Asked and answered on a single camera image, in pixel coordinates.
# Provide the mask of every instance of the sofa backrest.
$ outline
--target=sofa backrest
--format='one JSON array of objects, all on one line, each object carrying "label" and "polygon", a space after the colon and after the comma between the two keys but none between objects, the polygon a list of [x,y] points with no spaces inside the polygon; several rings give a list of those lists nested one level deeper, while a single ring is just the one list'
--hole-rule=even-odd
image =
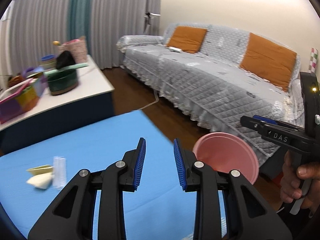
[{"label": "sofa backrest", "polygon": [[[250,32],[231,28],[227,26],[201,24],[201,23],[171,23],[164,31],[163,44],[166,45],[171,38],[174,30],[177,26],[190,26],[197,28],[207,29],[207,34],[202,42],[200,53],[203,53],[209,57],[214,57],[217,60],[223,62],[229,62],[232,65],[237,65],[242,62],[244,54],[247,50]],[[259,36],[266,38],[278,45],[284,46],[290,49],[288,46],[272,40],[268,37],[258,34]],[[295,66],[292,71],[291,80],[289,83],[289,89],[293,80],[299,76],[301,68],[300,56],[297,54]]]}]

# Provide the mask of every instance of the white triangular object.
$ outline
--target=white triangular object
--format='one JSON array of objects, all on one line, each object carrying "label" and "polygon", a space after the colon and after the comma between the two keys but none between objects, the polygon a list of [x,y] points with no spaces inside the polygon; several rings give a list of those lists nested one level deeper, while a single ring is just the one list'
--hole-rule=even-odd
[{"label": "white triangular object", "polygon": [[52,172],[39,174],[28,179],[27,183],[40,189],[47,189],[52,181]]}]

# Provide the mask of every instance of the triangular cutout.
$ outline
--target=triangular cutout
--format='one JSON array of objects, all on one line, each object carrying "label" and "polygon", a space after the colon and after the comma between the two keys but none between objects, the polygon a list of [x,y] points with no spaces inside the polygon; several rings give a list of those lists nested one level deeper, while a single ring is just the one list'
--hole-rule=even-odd
[{"label": "triangular cutout", "polygon": [[266,214],[266,210],[261,206],[258,200],[245,186],[241,186],[242,194],[244,196],[245,205],[247,207],[250,218],[259,217]]},{"label": "triangular cutout", "polygon": [[53,214],[64,218],[70,218],[77,191],[78,186],[74,186],[55,208]]}]

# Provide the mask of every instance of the hand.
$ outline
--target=hand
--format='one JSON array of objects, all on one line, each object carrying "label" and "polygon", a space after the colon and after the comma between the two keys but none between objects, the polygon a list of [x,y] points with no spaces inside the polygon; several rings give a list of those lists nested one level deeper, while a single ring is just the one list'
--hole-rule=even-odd
[{"label": "hand", "polygon": [[300,179],[313,179],[301,208],[309,208],[314,214],[320,204],[320,163],[301,165],[295,172],[292,168],[291,154],[288,151],[284,156],[282,170],[284,176],[280,183],[282,186],[280,196],[285,203],[291,203],[294,199],[301,197]]}]

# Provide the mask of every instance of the green pot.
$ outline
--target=green pot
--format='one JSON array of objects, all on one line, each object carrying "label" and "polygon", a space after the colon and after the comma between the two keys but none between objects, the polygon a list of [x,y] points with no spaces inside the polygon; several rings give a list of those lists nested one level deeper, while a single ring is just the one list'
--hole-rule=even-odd
[{"label": "green pot", "polygon": [[68,69],[48,75],[48,86],[52,95],[66,93],[78,85],[76,69]]}]

